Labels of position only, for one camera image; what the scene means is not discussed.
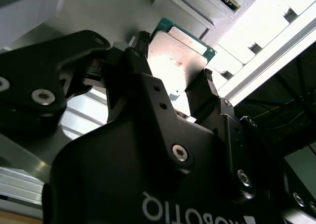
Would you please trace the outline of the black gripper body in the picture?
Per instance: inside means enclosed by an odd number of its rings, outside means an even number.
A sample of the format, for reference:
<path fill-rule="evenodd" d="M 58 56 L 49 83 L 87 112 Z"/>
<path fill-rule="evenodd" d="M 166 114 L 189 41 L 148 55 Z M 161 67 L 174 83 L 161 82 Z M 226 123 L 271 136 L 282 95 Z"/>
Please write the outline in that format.
<path fill-rule="evenodd" d="M 46 224 L 280 224 L 266 195 L 239 204 L 217 162 L 213 132 L 181 121 L 194 158 L 188 174 L 161 153 L 149 129 L 111 122 L 67 144 L 42 192 Z"/>

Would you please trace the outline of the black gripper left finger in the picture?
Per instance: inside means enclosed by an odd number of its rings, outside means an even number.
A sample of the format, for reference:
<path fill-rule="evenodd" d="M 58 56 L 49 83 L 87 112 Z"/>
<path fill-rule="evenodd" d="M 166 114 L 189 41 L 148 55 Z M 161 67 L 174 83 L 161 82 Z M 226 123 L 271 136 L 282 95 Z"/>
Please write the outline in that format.
<path fill-rule="evenodd" d="M 0 155 L 40 174 L 93 174 L 134 163 L 151 174 L 195 165 L 162 81 L 142 51 L 120 50 L 84 30 L 0 56 Z M 68 142 L 59 127 L 67 102 L 99 84 L 109 122 Z"/>

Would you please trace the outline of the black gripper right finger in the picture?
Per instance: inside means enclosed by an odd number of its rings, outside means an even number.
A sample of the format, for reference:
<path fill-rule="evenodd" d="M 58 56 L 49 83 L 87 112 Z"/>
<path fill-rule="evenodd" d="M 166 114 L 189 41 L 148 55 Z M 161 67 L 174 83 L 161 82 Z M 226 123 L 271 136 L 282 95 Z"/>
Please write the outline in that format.
<path fill-rule="evenodd" d="M 185 90 L 196 123 L 215 136 L 219 187 L 234 203 L 268 224 L 313 224 L 316 200 L 252 118 L 235 115 L 203 69 Z"/>

